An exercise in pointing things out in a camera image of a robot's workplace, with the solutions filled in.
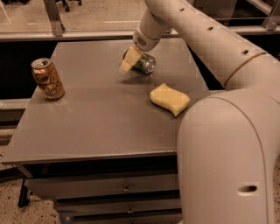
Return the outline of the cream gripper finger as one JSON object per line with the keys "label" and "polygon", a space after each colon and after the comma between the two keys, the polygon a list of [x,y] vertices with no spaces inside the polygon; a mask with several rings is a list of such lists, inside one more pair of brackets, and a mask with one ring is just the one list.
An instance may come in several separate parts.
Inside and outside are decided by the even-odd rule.
{"label": "cream gripper finger", "polygon": [[125,53],[120,72],[126,74],[141,58],[141,50],[133,45]]}

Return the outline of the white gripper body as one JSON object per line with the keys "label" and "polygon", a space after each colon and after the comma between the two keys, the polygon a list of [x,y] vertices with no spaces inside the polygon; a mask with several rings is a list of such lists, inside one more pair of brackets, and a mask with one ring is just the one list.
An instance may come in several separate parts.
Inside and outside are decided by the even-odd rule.
{"label": "white gripper body", "polygon": [[142,30],[137,27],[133,34],[133,43],[141,51],[148,52],[152,50],[160,40],[160,32],[154,28]]}

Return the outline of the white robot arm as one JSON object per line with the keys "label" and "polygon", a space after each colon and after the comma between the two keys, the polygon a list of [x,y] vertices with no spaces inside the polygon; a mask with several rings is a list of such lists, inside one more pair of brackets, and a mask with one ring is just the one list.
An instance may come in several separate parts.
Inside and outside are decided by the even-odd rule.
{"label": "white robot arm", "polygon": [[174,28],[224,87],[191,106],[178,131],[184,224],[275,224],[279,62],[187,0],[144,0],[133,42],[152,50]]}

